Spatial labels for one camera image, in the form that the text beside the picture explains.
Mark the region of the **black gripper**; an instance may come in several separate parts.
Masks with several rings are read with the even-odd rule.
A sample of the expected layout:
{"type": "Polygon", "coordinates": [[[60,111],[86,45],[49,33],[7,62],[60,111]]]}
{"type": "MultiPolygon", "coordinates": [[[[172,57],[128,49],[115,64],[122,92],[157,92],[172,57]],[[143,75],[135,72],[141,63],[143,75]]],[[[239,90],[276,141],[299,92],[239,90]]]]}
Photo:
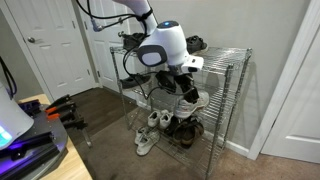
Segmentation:
{"type": "Polygon", "coordinates": [[[177,95],[177,85],[182,90],[181,95],[189,103],[196,103],[199,95],[196,88],[194,88],[194,79],[191,73],[182,75],[173,75],[170,71],[160,70],[155,75],[157,85],[165,90],[167,93],[177,95]]]}

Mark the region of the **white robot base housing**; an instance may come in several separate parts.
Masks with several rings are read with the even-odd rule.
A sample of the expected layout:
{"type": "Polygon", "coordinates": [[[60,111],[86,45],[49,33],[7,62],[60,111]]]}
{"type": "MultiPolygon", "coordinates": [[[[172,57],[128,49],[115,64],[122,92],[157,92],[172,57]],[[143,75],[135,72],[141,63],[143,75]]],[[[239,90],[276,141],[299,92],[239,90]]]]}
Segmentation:
{"type": "Polygon", "coordinates": [[[0,82],[0,150],[7,148],[26,133],[34,124],[16,103],[11,100],[7,89],[0,82]]]}

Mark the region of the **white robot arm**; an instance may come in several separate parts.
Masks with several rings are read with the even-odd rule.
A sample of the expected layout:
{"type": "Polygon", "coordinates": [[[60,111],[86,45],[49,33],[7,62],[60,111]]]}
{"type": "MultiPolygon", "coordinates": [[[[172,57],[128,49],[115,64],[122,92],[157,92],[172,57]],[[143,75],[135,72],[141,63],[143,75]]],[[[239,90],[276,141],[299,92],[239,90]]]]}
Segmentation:
{"type": "Polygon", "coordinates": [[[182,79],[186,74],[202,69],[204,59],[191,55],[180,24],[173,20],[157,23],[148,0],[113,0],[130,8],[142,25],[147,37],[137,50],[140,62],[148,67],[166,63],[172,75],[182,79]]]}

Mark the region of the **round metal robot base plate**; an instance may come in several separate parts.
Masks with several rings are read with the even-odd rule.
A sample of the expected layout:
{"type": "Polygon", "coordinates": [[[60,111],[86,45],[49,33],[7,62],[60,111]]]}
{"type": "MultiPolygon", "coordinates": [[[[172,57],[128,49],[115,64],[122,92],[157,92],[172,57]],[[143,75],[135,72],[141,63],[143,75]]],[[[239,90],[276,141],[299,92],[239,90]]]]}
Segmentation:
{"type": "Polygon", "coordinates": [[[59,118],[42,111],[24,135],[1,151],[0,180],[39,180],[55,170],[65,155],[68,135],[59,118]]]}

